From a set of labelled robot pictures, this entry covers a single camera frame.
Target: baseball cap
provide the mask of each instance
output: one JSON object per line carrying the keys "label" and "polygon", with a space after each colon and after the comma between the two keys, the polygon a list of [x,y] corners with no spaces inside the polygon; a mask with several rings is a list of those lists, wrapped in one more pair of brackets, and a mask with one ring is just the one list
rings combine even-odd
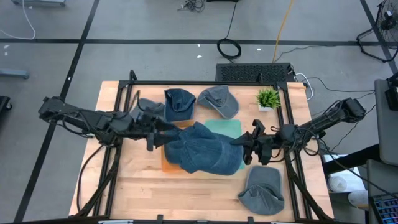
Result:
{"label": "baseball cap", "polygon": [[179,133],[180,139],[164,147],[166,159],[188,173],[198,170],[211,174],[232,175],[241,165],[243,147],[233,146],[233,138],[212,133],[195,122]]}
{"label": "baseball cap", "polygon": [[222,117],[233,118],[239,111],[239,103],[229,92],[228,85],[207,88],[200,93],[198,104],[216,109]]}
{"label": "baseball cap", "polygon": [[165,90],[164,95],[166,121],[186,121],[193,118],[193,104],[196,100],[194,95],[179,88]]}
{"label": "baseball cap", "polygon": [[[149,108],[151,112],[163,118],[164,116],[164,104],[163,103],[155,103],[152,100],[148,100],[147,98],[140,98],[138,100],[139,106],[142,109]],[[134,109],[130,112],[130,115],[134,120],[137,120],[138,117],[141,116],[143,111],[136,105]]]}
{"label": "baseball cap", "polygon": [[250,211],[260,215],[275,215],[284,209],[279,170],[264,166],[252,167],[245,188],[238,194],[238,199]]}

